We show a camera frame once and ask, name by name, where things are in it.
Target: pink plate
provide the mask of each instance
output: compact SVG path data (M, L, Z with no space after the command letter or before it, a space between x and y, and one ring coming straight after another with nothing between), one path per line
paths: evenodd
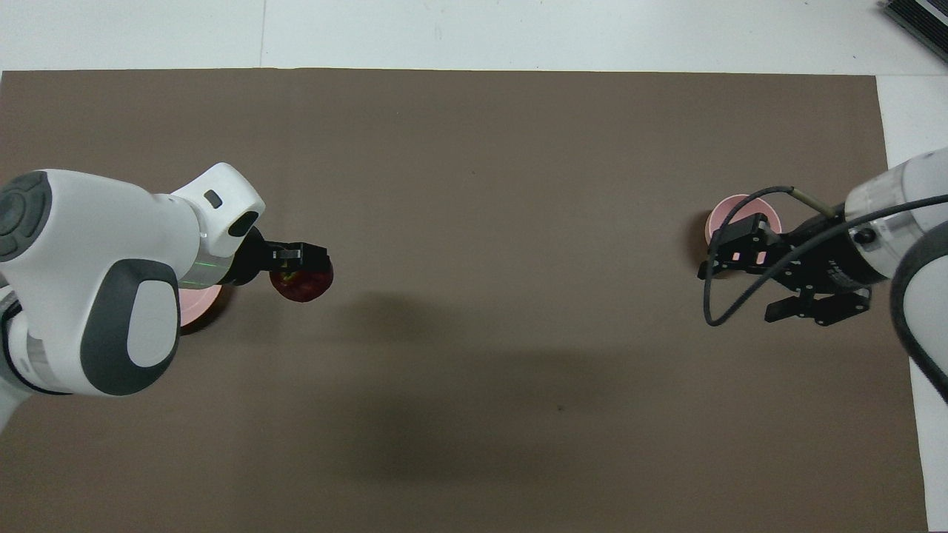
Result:
M734 194L733 196L728 196L721 200L714 210L711 211L711 214L708 215L707 222L704 223L704 240L708 243L711 242L711 233L712 231L720 228L720 224L724 222L724 217L727 216L727 213L730 212L734 206L738 204L740 200L743 200L747 197L747 194ZM734 215L734 218L731 219L731 222L737 222L745 216L752 215L756 212L762 212L767 215L767 222L770 223L771 229L777 233L783 231L780 226L780 217L777 216L776 210L767 202L756 198L751 203L747 204L738 214Z
M185 326L201 318L221 293L220 285L208 288L191 289L179 288L178 297L181 301L181 325Z

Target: cable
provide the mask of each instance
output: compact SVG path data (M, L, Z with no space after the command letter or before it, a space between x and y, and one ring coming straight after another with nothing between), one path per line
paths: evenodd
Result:
M729 224L731 221L731 218L735 214L737 214L738 210L742 208L744 205L746 205L747 203L749 203L753 198L761 197L764 194L769 194L769 193L786 193L787 191L785 191L785 189L788 189L788 188L787 187L770 187L767 189L762 189L758 191L757 193L751 194L750 196L744 199L746 201L741 201L731 210L731 212L727 213L728 215L724 218L724 223L721 226L724 227L727 224ZM741 293L741 295L736 300L734 300L734 303L732 303L731 306L728 307L726 311L724 311L724 314L722 314L720 317L716 319L713 319L711 318L711 278L712 278L712 273L713 273L713 268L714 268L714 260L717 258L717 255L718 255L718 243L720 241L720 232L717 232L711 238L711 247L708 250L708 262L704 270L704 274L705 274L704 296L703 296L704 321L707 322L708 325L710 326L719 326L727 322L727 320L731 318L731 315L733 315L738 309L740 309L740 307L744 305L744 303L746 303L747 300L750 299L750 297L755 292L757 292L758 289L760 289L765 283L767 283L768 280L772 280L774 276L777 275L777 273L781 272L786 265L789 265L791 262L796 261L797 258L807 253L808 251L812 250L813 248L816 248L817 246L828 241L829 239L841 233L844 233L851 228L855 228L856 226L865 224L866 222L871 222L873 220L884 218L896 213L900 213L904 211L912 211L914 209L924 208L924 207L934 206L936 204L944 204L944 203L948 203L948 194L942 194L940 196L932 196L930 198L924 198L923 200L916 200L914 202L907 202L899 206L893 206L893 207L889 207L885 209L880 209L878 211L874 211L869 214L864 214L863 216L854 218L843 224L833 226L832 228L829 228L820 233L817 233L814 237L812 237L812 239L810 239L809 241L791 250L790 253L781 257L779 261L774 263L770 268L768 268L762 274L760 274L760 276L756 280L754 280L754 282L749 287L747 287L744 290L744 292Z

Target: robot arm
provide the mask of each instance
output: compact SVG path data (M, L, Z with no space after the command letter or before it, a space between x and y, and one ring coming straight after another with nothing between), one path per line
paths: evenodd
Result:
M172 194L61 170L4 187L0 428L29 394L129 395L154 383L177 348L179 286L245 283L271 267L257 253L292 248L253 228L264 207L226 163ZM264 246L241 253L251 232ZM306 246L310 267L329 265L325 248ZM227 279L233 271L241 280Z
M772 191L793 193L793 188ZM844 204L788 233L771 231L763 214L729 223L743 207L738 205L715 232L699 271L705 318L720 325L773 279L796 294L768 305L767 322L800 317L827 326L867 311L871 287L892 279L891 313L900 340L948 402L948 336L942 326L948 312L946 202L948 148L869 180ZM763 261L757 259L760 253ZM710 281L725 269L760 278L722 317L712 319Z

